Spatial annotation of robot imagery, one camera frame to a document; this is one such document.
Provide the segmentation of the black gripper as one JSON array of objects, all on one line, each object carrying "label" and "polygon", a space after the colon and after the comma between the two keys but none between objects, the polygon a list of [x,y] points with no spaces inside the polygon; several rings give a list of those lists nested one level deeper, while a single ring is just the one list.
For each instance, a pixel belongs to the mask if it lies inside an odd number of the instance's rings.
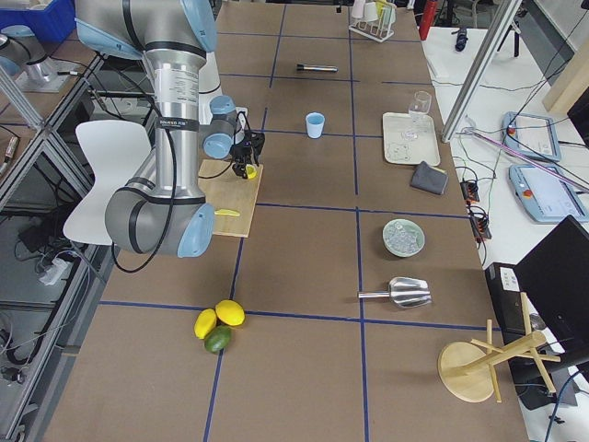
[{"label": "black gripper", "polygon": [[252,164],[259,166],[259,157],[265,143],[265,134],[246,130],[243,139],[232,146],[231,156],[234,164],[232,170],[240,177],[245,177],[245,166]]}]

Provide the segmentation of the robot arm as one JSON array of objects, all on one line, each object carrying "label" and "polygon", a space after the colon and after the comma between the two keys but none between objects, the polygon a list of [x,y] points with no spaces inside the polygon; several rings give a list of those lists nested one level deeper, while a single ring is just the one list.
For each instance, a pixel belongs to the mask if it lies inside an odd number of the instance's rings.
[{"label": "robot arm", "polygon": [[156,145],[107,204],[112,242],[136,253],[202,255],[214,208],[198,186],[198,155],[229,159],[244,178],[265,142],[220,91],[210,3],[78,1],[75,22],[92,50],[142,62],[154,90]]}]

